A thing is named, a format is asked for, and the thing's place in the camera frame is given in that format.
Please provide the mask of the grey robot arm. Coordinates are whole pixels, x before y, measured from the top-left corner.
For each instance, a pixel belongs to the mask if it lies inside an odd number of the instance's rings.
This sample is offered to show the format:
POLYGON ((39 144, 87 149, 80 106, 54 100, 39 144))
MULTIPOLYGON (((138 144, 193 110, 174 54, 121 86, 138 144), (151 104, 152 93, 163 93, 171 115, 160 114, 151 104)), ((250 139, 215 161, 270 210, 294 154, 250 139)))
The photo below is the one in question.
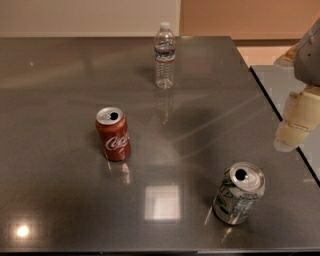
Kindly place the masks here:
POLYGON ((285 102, 274 140, 280 152, 297 148, 320 124, 320 19, 288 53, 295 78, 306 87, 299 93, 291 92, 285 102))

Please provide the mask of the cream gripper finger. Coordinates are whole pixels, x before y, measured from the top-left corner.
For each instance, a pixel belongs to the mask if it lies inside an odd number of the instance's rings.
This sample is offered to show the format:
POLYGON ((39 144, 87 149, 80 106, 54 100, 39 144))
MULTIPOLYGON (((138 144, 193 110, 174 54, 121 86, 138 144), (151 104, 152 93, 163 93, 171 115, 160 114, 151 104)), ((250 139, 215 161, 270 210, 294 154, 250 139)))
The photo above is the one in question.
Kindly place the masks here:
POLYGON ((279 67, 292 67, 294 65, 297 47, 297 44, 290 47, 284 54, 275 60, 274 64, 279 67))
POLYGON ((275 134, 275 149, 280 152, 296 149, 319 124, 320 87, 307 85, 300 93, 291 92, 275 134))

